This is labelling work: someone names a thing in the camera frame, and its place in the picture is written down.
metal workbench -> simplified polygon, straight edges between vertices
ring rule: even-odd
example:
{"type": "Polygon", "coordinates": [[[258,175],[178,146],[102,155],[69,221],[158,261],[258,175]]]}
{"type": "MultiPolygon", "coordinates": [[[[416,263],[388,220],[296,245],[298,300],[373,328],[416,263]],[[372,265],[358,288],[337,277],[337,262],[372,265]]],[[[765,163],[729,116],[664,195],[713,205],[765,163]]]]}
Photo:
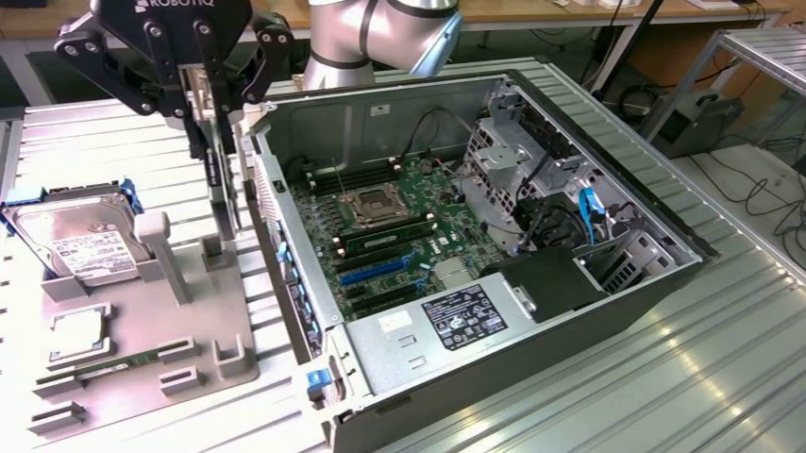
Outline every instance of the metal workbench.
{"type": "MultiPolygon", "coordinates": [[[[721,49],[777,80],[790,90],[806,97],[806,28],[784,26],[780,28],[716,30],[693,61],[691,69],[688,69],[683,80],[671,93],[671,97],[659,109],[653,109],[640,126],[640,136],[648,142],[657,135],[660,127],[677,105],[677,100],[691,90],[696,78],[711,63],[713,55],[721,49]]],[[[720,79],[727,80],[736,69],[737,65],[725,71],[720,79]]],[[[713,85],[721,86],[719,79],[713,82],[713,85]]],[[[794,108],[783,113],[772,127],[786,121],[800,106],[799,103],[794,104],[794,108]]]]}
{"type": "MultiPolygon", "coordinates": [[[[736,230],[743,227],[729,224],[727,212],[553,66],[513,59],[455,65],[443,73],[503,68],[524,73],[721,258],[625,332],[384,451],[803,451],[802,270],[749,231],[736,230]]],[[[405,77],[392,72],[377,78],[405,77]]],[[[292,90],[292,84],[273,88],[292,90]]],[[[145,208],[168,210],[170,239],[184,243],[212,232],[213,223],[202,170],[188,159],[180,134],[161,126],[160,118],[138,117],[112,101],[29,109],[18,180],[54,184],[54,178],[81,171],[78,156],[94,162],[93,172],[126,172],[145,208]],[[109,150],[114,143],[128,144],[109,150]]],[[[36,287],[25,282],[29,254],[20,243],[5,239],[0,251],[0,280],[10,276],[0,287],[0,300],[8,301],[2,320],[34,299],[29,291],[36,287]]],[[[54,449],[326,450],[292,395],[294,362],[250,231],[240,239],[238,263],[260,358],[257,380],[96,429],[54,449]]],[[[6,353],[9,348],[10,336],[0,344],[6,353]]],[[[9,375],[0,377],[0,388],[12,386],[9,375]]],[[[8,409],[5,415],[6,420],[22,418],[8,417],[8,409]]],[[[12,436],[25,441],[28,433],[12,421],[12,436]]]]}

blue pcie slot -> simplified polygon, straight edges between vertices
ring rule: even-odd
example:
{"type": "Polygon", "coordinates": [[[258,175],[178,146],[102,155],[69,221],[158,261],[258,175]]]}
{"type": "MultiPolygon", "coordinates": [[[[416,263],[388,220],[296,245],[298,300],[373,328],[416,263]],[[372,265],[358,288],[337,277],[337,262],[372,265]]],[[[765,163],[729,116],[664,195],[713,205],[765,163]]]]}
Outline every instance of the blue pcie slot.
{"type": "Polygon", "coordinates": [[[341,283],[341,286],[346,286],[370,278],[391,274],[392,272],[405,269],[409,262],[412,262],[412,255],[407,255],[395,261],[379,264],[364,271],[357,271],[352,274],[346,274],[345,276],[340,276],[338,282],[341,283]]]}

power supply label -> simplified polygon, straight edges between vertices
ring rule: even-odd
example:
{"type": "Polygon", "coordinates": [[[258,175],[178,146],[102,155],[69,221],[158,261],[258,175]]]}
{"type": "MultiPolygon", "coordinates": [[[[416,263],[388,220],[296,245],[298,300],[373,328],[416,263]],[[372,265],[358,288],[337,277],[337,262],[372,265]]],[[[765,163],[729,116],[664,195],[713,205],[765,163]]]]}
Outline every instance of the power supply label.
{"type": "Polygon", "coordinates": [[[423,309],[441,345],[451,351],[507,328],[481,285],[425,302],[423,309]]]}
{"type": "Polygon", "coordinates": [[[56,239],[52,244],[64,265],[80,280],[134,269],[134,259],[118,231],[56,239]]]}

